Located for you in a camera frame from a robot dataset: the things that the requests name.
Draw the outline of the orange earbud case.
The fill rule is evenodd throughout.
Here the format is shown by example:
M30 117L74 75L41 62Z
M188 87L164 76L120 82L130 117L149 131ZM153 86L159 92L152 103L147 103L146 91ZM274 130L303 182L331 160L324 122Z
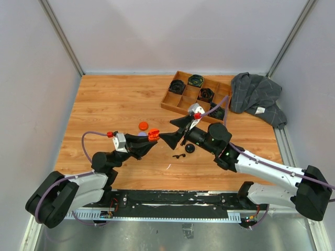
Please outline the orange earbud case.
M138 127L139 127L139 129L140 129L141 131L146 131L146 130L148 130L149 125L148 125L147 122L145 122L145 121L141 121L141 122L139 123Z
M155 141L158 141L160 139L160 130L159 129L150 129L148 131L148 141L149 142L155 142Z

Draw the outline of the black earbud case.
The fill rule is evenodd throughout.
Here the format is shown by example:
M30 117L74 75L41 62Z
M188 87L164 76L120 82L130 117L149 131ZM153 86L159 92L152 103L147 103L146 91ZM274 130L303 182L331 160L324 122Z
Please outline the black earbud case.
M185 151L187 152L187 153L194 153L194 151L195 151L195 146L193 145L193 144L186 144L185 145Z

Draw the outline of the black earbud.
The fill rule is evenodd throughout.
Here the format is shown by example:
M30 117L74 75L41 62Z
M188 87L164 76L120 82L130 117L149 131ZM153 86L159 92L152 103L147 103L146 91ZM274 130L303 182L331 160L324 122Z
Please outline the black earbud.
M180 155L173 155L172 157L175 157L177 159L179 159L180 157L186 157L186 154L180 154Z

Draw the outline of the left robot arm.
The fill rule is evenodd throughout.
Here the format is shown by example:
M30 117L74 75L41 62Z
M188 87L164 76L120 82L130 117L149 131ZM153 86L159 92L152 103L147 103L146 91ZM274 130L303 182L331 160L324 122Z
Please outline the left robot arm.
M133 157L142 159L157 143L159 135L136 136L117 131L107 132L112 139L112 152L97 152L89 156L92 170L87 173L64 175L51 172L28 199L25 209L39 224L48 228L59 225L69 212L90 203L101 207L112 201L111 186L118 173L116 167Z

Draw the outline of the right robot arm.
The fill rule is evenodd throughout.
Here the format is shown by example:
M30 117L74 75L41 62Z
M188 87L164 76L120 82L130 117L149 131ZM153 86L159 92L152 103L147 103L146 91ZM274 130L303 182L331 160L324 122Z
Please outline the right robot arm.
M212 123L207 131L196 127L194 115L171 120L175 132L160 133L159 137L175 149L179 142L189 141L214 155L214 162L224 170L249 174L271 183L252 181L242 184L237 203L243 209L255 204L274 204L295 209L302 216L322 221L334 186L314 166L307 168L282 165L259 157L230 142L232 135L222 123Z

